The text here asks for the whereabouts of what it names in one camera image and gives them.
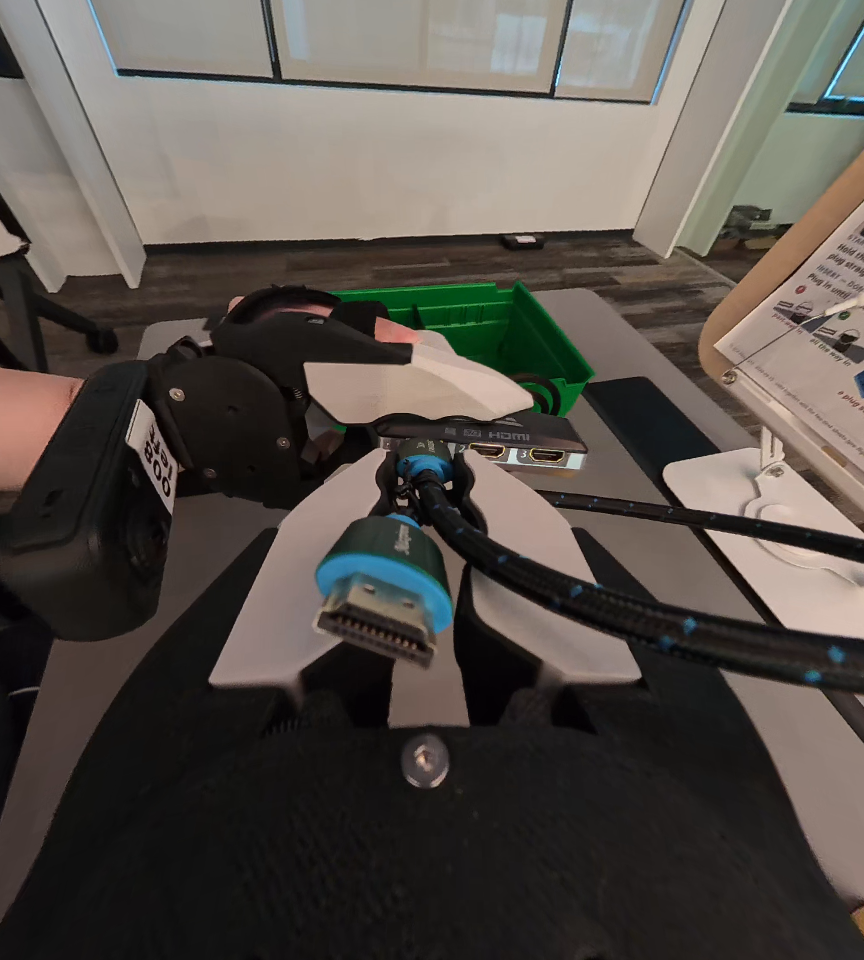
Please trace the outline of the white stand base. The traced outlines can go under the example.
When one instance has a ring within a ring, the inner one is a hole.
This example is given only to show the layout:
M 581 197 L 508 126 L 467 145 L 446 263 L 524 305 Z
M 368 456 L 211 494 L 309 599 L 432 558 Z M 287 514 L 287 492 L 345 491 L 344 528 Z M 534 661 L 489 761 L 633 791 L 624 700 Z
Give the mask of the white stand base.
M 787 464 L 762 469 L 754 448 L 672 462 L 662 477 L 689 509 L 864 540 L 859 527 Z M 710 537 L 782 626 L 864 639 L 864 565 L 737 534 Z

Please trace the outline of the black braided cable green plug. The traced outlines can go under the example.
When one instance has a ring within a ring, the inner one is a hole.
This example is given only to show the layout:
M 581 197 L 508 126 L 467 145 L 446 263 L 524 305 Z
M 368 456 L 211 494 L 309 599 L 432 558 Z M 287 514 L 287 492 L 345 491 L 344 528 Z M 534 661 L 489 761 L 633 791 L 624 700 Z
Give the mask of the black braided cable green plug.
M 756 625 L 629 594 L 559 572 L 500 544 L 460 497 L 472 491 L 470 453 L 410 438 L 377 475 L 375 511 L 354 520 L 316 571 L 316 629 L 384 656 L 427 666 L 453 621 L 444 561 L 422 531 L 487 581 L 583 628 L 695 664 L 790 685 L 864 695 L 864 639 Z

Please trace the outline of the person's left forearm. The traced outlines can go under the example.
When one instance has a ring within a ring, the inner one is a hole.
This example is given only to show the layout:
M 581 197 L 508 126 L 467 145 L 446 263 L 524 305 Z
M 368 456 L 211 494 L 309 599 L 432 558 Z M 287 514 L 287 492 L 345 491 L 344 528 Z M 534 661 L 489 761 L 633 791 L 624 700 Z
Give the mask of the person's left forearm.
M 26 484 L 83 386 L 79 378 L 0 367 L 0 495 Z

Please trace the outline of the instruction sheet on wooden board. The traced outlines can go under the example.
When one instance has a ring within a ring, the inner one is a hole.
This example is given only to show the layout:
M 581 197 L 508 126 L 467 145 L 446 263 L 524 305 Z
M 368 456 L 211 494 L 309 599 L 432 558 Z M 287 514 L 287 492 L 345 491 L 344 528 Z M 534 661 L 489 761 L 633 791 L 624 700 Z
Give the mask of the instruction sheet on wooden board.
M 864 516 L 864 150 L 715 308 L 699 357 Z

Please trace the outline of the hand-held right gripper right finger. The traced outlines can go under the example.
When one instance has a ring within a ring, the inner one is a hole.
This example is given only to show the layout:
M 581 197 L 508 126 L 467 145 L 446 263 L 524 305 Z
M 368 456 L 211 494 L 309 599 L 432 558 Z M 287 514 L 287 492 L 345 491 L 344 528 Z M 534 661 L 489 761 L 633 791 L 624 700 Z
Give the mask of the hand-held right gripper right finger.
M 570 523 L 522 481 L 456 481 L 455 497 L 481 528 L 515 554 L 585 582 L 596 582 Z M 537 659 L 543 681 L 631 685 L 641 679 L 628 645 L 490 581 L 455 560 L 455 598 L 470 601 L 486 627 L 510 641 L 513 653 Z

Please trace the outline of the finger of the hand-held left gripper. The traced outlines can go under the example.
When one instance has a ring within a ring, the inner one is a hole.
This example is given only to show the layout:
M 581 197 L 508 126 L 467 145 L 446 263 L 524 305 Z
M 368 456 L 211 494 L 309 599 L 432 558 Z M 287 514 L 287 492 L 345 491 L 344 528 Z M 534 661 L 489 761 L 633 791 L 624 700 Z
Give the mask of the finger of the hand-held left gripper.
M 425 342 L 410 348 L 403 364 L 306 362 L 307 392 L 345 426 L 397 414 L 493 422 L 534 405 L 525 388 L 490 367 Z

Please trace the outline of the green plastic bin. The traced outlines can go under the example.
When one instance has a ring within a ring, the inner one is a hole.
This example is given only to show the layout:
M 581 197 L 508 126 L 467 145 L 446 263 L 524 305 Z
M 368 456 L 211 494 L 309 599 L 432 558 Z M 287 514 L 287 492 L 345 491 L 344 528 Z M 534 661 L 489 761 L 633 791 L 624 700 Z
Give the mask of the green plastic bin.
M 347 303 L 379 302 L 390 319 L 441 335 L 460 356 L 531 389 L 534 409 L 567 416 L 594 370 L 521 283 L 438 284 L 337 292 Z

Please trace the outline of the silver grey usb adapter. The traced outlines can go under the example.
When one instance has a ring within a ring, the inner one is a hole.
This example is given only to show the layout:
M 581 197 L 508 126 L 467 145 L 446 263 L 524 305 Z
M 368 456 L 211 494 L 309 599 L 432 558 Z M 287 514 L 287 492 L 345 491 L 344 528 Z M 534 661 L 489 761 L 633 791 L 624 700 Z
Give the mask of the silver grey usb adapter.
M 498 420 L 466 417 L 428 420 L 396 415 L 378 421 L 371 430 L 384 450 L 396 450 L 406 440 L 443 443 L 452 454 L 473 450 L 507 471 L 576 474 L 589 449 L 565 417 L 531 411 Z

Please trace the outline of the dark flat mat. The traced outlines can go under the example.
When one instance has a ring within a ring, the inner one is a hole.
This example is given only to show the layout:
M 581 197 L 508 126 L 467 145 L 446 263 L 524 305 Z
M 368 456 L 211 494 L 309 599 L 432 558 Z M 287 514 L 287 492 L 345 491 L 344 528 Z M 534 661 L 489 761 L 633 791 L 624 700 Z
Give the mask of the dark flat mat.
M 721 453 L 718 446 L 646 377 L 592 380 L 582 396 L 660 490 L 673 462 Z

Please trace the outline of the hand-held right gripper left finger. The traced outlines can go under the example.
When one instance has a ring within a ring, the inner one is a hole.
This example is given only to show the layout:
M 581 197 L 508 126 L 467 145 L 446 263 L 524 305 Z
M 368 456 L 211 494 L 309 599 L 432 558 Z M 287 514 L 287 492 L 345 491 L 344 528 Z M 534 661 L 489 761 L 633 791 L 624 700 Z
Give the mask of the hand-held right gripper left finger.
M 301 674 L 339 640 L 318 633 L 316 570 L 355 520 L 378 505 L 385 458 L 333 474 L 281 521 L 210 675 L 215 689 L 276 688 L 300 694 Z

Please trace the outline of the black chair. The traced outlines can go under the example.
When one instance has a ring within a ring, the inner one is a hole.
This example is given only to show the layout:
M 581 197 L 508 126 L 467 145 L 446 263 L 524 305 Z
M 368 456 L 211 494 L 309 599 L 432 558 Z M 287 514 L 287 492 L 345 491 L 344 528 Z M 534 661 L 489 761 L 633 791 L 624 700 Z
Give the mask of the black chair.
M 0 302 L 8 319 L 8 337 L 0 337 L 0 366 L 43 374 L 50 371 L 41 320 L 83 336 L 92 354 L 115 354 L 119 340 L 113 329 L 101 327 L 34 290 L 25 261 L 30 240 L 1 192 L 0 223 L 18 244 L 16 250 L 0 254 Z

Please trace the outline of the person's left hand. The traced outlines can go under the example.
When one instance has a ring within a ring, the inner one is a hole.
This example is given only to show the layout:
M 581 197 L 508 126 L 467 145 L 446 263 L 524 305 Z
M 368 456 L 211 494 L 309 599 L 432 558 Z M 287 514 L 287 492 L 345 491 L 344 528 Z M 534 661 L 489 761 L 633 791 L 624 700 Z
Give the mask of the person's left hand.
M 269 328 L 272 321 L 293 316 L 334 319 L 379 343 L 412 345 L 421 342 L 418 331 L 394 322 L 387 307 L 379 301 L 343 301 L 329 292 L 304 286 L 276 286 L 237 296 L 229 303 L 222 322 L 241 328 Z

